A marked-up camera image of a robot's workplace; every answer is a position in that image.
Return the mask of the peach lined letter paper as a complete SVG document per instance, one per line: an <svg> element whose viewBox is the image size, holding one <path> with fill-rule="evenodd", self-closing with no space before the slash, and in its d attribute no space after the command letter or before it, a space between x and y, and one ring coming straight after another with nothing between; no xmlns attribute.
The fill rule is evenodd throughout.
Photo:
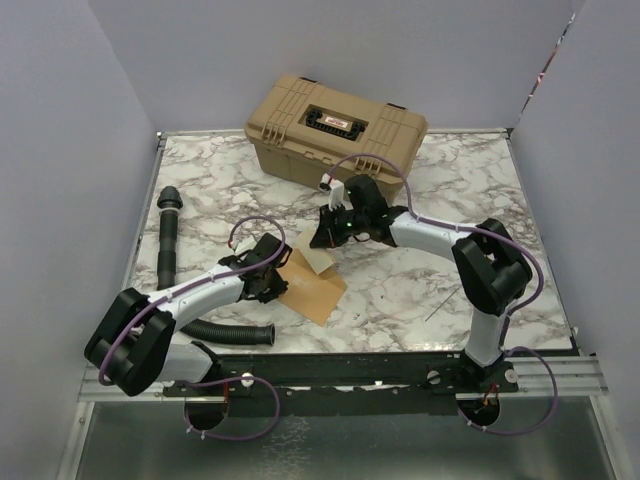
<svg viewBox="0 0 640 480"><path fill-rule="evenodd" d="M321 275L335 264L335 259L325 249L313 249L310 246L315 230L309 228L301 232L295 241L295 247L309 264L311 269Z"/></svg>

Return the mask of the brown kraft envelope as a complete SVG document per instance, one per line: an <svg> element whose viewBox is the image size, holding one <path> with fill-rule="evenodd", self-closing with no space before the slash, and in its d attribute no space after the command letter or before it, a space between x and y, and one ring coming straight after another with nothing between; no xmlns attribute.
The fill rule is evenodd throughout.
<svg viewBox="0 0 640 480"><path fill-rule="evenodd" d="M297 248L278 273L288 283L279 302L320 327L327 323L347 289L332 267L316 274Z"/></svg>

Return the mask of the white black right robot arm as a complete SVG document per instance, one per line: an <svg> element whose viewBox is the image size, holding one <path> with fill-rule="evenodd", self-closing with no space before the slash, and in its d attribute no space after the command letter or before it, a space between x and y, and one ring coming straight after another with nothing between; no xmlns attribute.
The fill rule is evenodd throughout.
<svg viewBox="0 0 640 480"><path fill-rule="evenodd" d="M502 356L507 314L525 293L533 273L504 225L488 219L479 225L451 226L420 217L406 206L390 206L376 182L357 175L346 182L322 176L329 194L309 247L332 249L349 240L371 240L389 247L416 249L455 264L464 294L473 306L464 348L469 359L459 367L461 383L481 391L496 376Z"/></svg>

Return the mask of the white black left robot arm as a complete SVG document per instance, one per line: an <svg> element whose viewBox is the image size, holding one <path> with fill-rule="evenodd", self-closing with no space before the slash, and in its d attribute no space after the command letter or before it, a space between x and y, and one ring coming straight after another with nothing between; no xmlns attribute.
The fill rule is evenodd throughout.
<svg viewBox="0 0 640 480"><path fill-rule="evenodd" d="M243 300L268 303L287 289L278 269L292 248L263 235L251 250L219 260L181 284L144 294L121 291L90 337L84 357L103 382L133 397L156 381L187 382L206 395L220 385L215 354L198 342L174 344L174 334L214 309Z"/></svg>

